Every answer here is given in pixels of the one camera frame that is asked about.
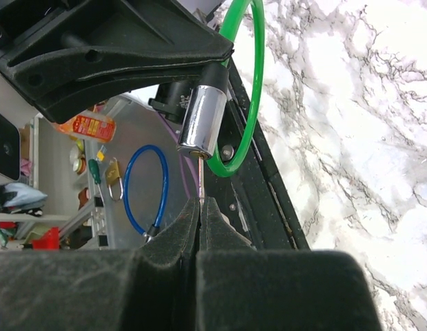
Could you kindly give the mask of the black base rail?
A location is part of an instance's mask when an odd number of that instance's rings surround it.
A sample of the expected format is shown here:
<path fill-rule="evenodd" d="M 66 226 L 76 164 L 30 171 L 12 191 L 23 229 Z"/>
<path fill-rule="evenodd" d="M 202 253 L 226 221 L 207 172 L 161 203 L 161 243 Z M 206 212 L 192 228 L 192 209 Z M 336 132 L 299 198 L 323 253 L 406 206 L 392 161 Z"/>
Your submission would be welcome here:
<path fill-rule="evenodd" d="M 229 97 L 224 112 L 219 148 L 222 160 L 237 149 L 249 113 L 250 99 L 235 63 L 229 69 Z M 228 178 L 205 171 L 206 193 L 216 199 L 232 227 L 257 249 L 309 248 L 280 171 L 261 126 L 238 171 Z"/>

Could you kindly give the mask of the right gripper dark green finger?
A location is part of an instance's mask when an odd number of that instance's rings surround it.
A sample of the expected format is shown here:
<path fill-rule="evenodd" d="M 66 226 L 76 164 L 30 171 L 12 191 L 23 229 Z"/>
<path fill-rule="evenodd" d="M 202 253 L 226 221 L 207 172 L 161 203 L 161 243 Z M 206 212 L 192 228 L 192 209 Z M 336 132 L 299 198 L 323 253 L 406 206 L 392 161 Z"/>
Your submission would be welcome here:
<path fill-rule="evenodd" d="M 177 1 L 0 1 L 0 113 L 64 123 L 124 92 L 196 79 L 232 49 Z"/>

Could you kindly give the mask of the small key pair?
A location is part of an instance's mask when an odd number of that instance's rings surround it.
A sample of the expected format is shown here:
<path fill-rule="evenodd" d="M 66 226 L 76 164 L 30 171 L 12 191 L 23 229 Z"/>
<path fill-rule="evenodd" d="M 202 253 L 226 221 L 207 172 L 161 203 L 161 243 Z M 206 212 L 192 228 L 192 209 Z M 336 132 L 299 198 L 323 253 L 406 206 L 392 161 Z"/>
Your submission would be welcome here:
<path fill-rule="evenodd" d="M 204 184 L 203 184 L 203 159 L 198 158 L 198 194 L 199 200 L 204 199 Z"/>

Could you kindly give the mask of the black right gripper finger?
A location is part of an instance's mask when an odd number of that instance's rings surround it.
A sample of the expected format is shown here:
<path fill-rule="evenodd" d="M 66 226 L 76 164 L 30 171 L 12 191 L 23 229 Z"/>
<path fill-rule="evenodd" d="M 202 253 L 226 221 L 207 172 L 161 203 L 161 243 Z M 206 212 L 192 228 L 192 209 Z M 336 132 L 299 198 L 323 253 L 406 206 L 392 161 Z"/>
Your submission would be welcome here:
<path fill-rule="evenodd" d="M 256 250 L 213 198 L 200 217 L 198 330 L 379 330 L 360 265 L 331 250 Z"/>
<path fill-rule="evenodd" d="M 0 252 L 0 330 L 194 330 L 199 200 L 125 250 Z"/>

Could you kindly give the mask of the green cable lock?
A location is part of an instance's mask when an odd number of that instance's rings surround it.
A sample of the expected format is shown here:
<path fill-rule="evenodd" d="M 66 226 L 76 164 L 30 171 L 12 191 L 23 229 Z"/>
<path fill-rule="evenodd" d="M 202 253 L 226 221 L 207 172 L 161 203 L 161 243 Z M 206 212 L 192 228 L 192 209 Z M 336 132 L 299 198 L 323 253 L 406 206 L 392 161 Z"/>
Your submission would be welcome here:
<path fill-rule="evenodd" d="M 229 71 L 228 61 L 207 65 L 192 90 L 177 149 L 206 160 L 218 177 L 236 173 L 248 153 L 257 123 L 264 78 L 265 17 L 262 1 L 233 1 L 226 13 L 219 34 L 234 41 L 247 7 L 252 9 L 255 33 L 255 64 L 252 95 L 246 127 L 234 157 L 223 163 L 217 139 L 227 103 Z"/>

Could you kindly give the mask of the green handled screwdriver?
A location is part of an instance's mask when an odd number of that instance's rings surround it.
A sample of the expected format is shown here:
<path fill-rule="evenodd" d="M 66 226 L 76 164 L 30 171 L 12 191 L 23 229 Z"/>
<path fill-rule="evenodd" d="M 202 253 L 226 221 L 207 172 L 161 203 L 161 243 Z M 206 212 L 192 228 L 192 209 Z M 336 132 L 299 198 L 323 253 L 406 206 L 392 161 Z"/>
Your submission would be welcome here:
<path fill-rule="evenodd" d="M 93 181 L 98 189 L 99 196 L 101 198 L 102 203 L 104 203 L 103 193 L 101 190 L 101 175 L 99 171 L 99 164 L 96 159 L 90 159 L 88 161 L 88 169 L 92 175 Z"/>

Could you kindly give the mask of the orange plastic bottle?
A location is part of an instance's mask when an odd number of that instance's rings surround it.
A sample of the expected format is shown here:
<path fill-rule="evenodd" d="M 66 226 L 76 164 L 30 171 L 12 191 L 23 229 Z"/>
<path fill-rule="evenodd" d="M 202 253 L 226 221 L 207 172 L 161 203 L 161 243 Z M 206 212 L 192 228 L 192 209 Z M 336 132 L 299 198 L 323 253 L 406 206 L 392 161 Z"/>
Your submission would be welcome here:
<path fill-rule="evenodd" d="M 98 143 L 110 142 L 117 129 L 112 118 L 91 111 L 84 111 L 65 123 L 54 123 L 53 126 L 60 133 Z"/>

